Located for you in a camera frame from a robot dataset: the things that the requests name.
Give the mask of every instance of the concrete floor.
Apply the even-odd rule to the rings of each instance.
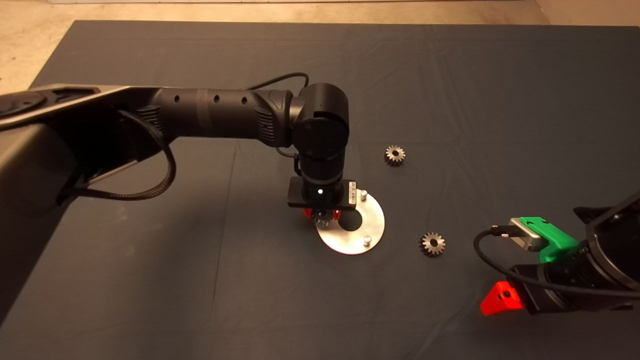
[[[74,20],[640,25],[638,0],[61,4],[0,0],[0,94],[26,89]]]

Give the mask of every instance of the red gripper part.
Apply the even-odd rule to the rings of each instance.
[[[480,310],[485,316],[519,309],[524,309],[524,306],[518,293],[508,281],[496,282],[480,304]]]

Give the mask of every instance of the cable connector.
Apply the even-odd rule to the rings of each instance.
[[[490,231],[491,235],[501,236],[503,238],[514,238],[527,235],[524,230],[515,225],[492,225]]]

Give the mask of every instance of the metal gear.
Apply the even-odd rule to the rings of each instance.
[[[420,249],[427,256],[442,255],[445,245],[445,240],[438,233],[426,233],[420,239]]]
[[[385,150],[385,161],[390,166],[398,167],[402,165],[405,157],[406,153],[400,146],[391,145],[390,147],[387,147],[387,150]]]

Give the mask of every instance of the black robotic arm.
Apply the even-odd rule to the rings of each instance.
[[[355,208],[342,178],[348,102],[329,84],[281,90],[53,85],[0,96],[0,323],[77,196],[141,200],[164,192],[182,136],[256,139],[295,146],[288,203],[316,219]],[[115,194],[88,187],[164,151],[154,189]]]

